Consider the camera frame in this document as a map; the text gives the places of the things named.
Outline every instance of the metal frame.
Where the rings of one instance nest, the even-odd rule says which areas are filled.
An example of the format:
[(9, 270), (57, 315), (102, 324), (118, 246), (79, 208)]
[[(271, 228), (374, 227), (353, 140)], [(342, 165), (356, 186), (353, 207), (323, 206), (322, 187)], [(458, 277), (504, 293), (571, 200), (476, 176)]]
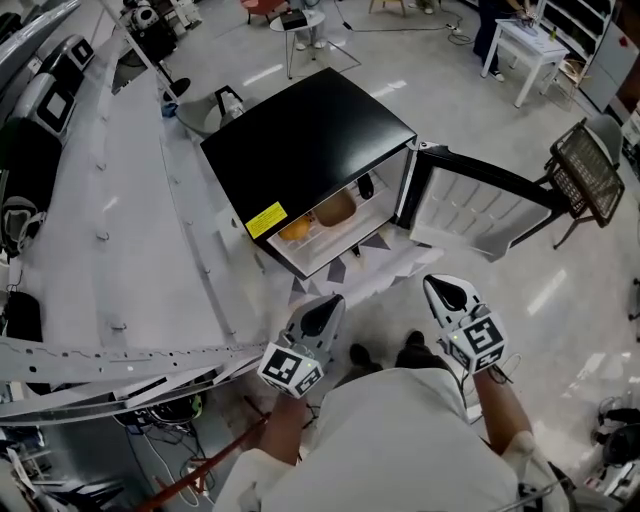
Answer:
[(197, 384), (191, 384), (189, 386), (173, 389), (156, 399), (140, 404), (135, 407), (127, 408), (125, 405), (126, 400), (119, 400), (114, 402), (104, 402), (99, 404), (78, 405), (67, 408), (52, 409), (49, 411), (39, 411), (21, 414), (19, 416), (13, 416), (10, 418), (0, 418), (0, 426), (19, 427), (19, 426), (44, 426), (44, 425), (59, 425), (63, 423), (74, 423), (77, 421), (86, 421), (96, 418), (105, 418), (108, 416), (114, 416), (124, 412), (136, 411), (139, 409), (145, 409), (152, 405), (158, 405), (165, 402), (170, 402), (178, 398), (184, 398), (186, 396), (193, 395), (195, 393), (202, 393), (209, 389), (213, 389), (218, 386), (222, 386), (231, 382), (231, 380), (240, 377), (241, 375), (255, 369), (255, 364), (249, 364), (232, 376), (221, 382), (215, 382), (209, 380), (206, 382), (200, 382)]
[(49, 346), (0, 336), (0, 375), (7, 381), (45, 383), (140, 379), (257, 357), (266, 345), (114, 350)]

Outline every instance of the chair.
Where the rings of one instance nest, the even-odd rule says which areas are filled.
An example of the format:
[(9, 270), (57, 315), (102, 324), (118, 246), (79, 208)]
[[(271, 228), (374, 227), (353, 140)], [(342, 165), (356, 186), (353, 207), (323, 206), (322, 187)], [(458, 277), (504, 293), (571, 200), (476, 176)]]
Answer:
[[(622, 132), (609, 116), (583, 119), (551, 147), (552, 157), (545, 165), (547, 175), (536, 183), (550, 183), (561, 192), (574, 219), (554, 250), (580, 224), (595, 220), (603, 228), (611, 222), (625, 189), (616, 172), (621, 149)], [(591, 215), (583, 216), (587, 210)]]
[(270, 23), (269, 14), (272, 13), (276, 7), (286, 3), (286, 0), (242, 0), (240, 3), (248, 13), (247, 25), (251, 25), (252, 14), (264, 16), (267, 18), (267, 23)]
[(611, 116), (603, 114), (589, 119), (585, 126), (604, 143), (613, 166), (616, 169), (620, 167), (623, 137), (618, 123)]
[[(212, 133), (217, 132), (219, 128), (222, 128), (234, 119), (232, 113), (226, 111), (222, 98), (223, 92), (235, 96), (241, 103), (244, 112), (258, 104), (258, 101), (253, 98), (249, 98), (243, 102), (242, 98), (240, 98), (231, 87), (225, 85), (202, 99), (181, 103), (176, 109), (178, 121), (204, 139)], [(216, 107), (219, 108), (219, 116), (213, 114)]]
[[(376, 0), (371, 0), (369, 4), (369, 14), (371, 14), (371, 9), (373, 9), (373, 4)], [(402, 16), (407, 16), (407, 11), (404, 9), (404, 2), (402, 0), (382, 0), (382, 8), (384, 9), (387, 6), (387, 2), (400, 2), (400, 6), (402, 7)]]

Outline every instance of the warning sticker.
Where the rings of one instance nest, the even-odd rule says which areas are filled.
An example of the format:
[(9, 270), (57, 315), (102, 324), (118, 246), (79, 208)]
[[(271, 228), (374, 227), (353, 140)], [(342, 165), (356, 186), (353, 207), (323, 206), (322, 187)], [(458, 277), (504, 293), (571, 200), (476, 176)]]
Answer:
[(247, 222), (246, 226), (251, 237), (255, 239), (286, 217), (287, 214), (282, 206), (280, 206), (280, 203), (274, 203), (261, 214), (256, 215)]

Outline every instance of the mini fridge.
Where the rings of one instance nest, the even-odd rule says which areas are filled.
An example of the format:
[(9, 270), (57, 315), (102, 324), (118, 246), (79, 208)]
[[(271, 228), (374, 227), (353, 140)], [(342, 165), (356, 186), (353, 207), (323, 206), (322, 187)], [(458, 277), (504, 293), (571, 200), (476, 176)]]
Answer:
[[(332, 69), (260, 103), (202, 149), (253, 242), (302, 279), (386, 222), (416, 243), (497, 259), (562, 207), (528, 180), (419, 141)], [(373, 185), (366, 199), (357, 184), (365, 174)], [(352, 214), (323, 225), (318, 206), (345, 190)], [(294, 239), (281, 236), (303, 217)]]

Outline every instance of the wire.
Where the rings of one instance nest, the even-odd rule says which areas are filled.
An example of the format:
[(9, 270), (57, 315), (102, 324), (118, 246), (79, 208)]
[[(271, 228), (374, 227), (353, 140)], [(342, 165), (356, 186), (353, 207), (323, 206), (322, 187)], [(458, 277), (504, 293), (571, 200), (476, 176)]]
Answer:
[(462, 21), (464, 20), (464, 18), (458, 14), (457, 12), (454, 11), (450, 11), (448, 9), (443, 9), (442, 8), (442, 1), (439, 2), (440, 4), (440, 10), (444, 13), (447, 14), (452, 14), (453, 16), (456, 17), (456, 23), (455, 25), (451, 25), (451, 24), (446, 24), (443, 25), (441, 27), (406, 27), (406, 28), (378, 28), (378, 29), (358, 29), (358, 28), (353, 28), (351, 26), (351, 24), (344, 19), (344, 16), (342, 14), (342, 11), (340, 10), (340, 6), (338, 5), (337, 0), (333, 0), (333, 5), (335, 5), (336, 10), (338, 11), (338, 14), (340, 15), (340, 19), (342, 20), (342, 25), (344, 26), (344, 28), (346, 28), (347, 30), (350, 30), (351, 32), (361, 32), (361, 33), (367, 33), (367, 32), (436, 32), (439, 30), (450, 30), (451, 33), (447, 36), (447, 40), (456, 45), (456, 46), (465, 46), (468, 44), (471, 44), (474, 42), (474, 40), (472, 40), (470, 37), (465, 36), (463, 34), (457, 34), (456, 30), (460, 29), (460, 25), (462, 24)]
[(149, 490), (151, 491), (151, 494), (150, 494), (151, 496), (155, 494), (155, 491), (153, 490), (153, 485), (151, 485), (151, 482), (147, 477), (147, 473), (145, 473), (144, 468), (142, 467), (142, 464), (140, 464), (140, 459), (138, 458), (138, 454), (136, 453), (136, 450), (134, 449), (133, 444), (131, 443), (131, 438), (129, 437), (129, 431), (126, 429), (125, 429), (125, 435), (127, 436), (127, 442), (129, 443), (129, 448), (131, 449), (133, 458), (136, 459), (136, 464), (138, 465), (138, 468), (140, 468), (140, 473), (142, 473), (142, 476), (144, 476), (144, 481), (147, 482), (147, 485), (149, 486)]
[(309, 428), (313, 424), (313, 422), (320, 417), (320, 415), (315, 411), (315, 409), (320, 409), (319, 405), (309, 405), (309, 404), (305, 404), (305, 405), (307, 406), (307, 409), (309, 409), (309, 411), (311, 412), (311, 419), (303, 425), (302, 430), (306, 430), (307, 428)]
[[(158, 459), (160, 459), (160, 462), (162, 462), (162, 465), (164, 466), (164, 468), (167, 470), (167, 474), (169, 475), (169, 478), (171, 479), (172, 483), (176, 483), (175, 478), (173, 478), (173, 473), (171, 473), (171, 469), (169, 469), (168, 464), (165, 462), (165, 460), (162, 458), (162, 455), (160, 455), (158, 453), (158, 450), (156, 450), (156, 447), (153, 446), (153, 443), (151, 442), (151, 440), (147, 437), (147, 434), (143, 433), (142, 437), (144, 437), (147, 441), (147, 443), (149, 444), (149, 448), (151, 448), (151, 450), (153, 451), (153, 453), (156, 454), (156, 457), (158, 457)], [(196, 500), (195, 505), (193, 503), (190, 503), (188, 499), (186, 499), (183, 494), (182, 491), (178, 492), (178, 494), (180, 495), (180, 499), (182, 501), (184, 501), (185, 505), (188, 505), (191, 508), (198, 508), (198, 506), (200, 505), (200, 502), (198, 501), (198, 497), (196, 496), (196, 493), (193, 492), (193, 489), (191, 489), (191, 487), (187, 487), (187, 489), (189, 489), (189, 492), (191, 493), (191, 495), (193, 496), (193, 498)]]
[(20, 269), (20, 277), (18, 278), (18, 282), (13, 284), (10, 283), (7, 285), (7, 293), (11, 293), (11, 292), (17, 292), (18, 291), (18, 286), (20, 286), (20, 283), (22, 282), (22, 274), (24, 273), (24, 269), (21, 268)]

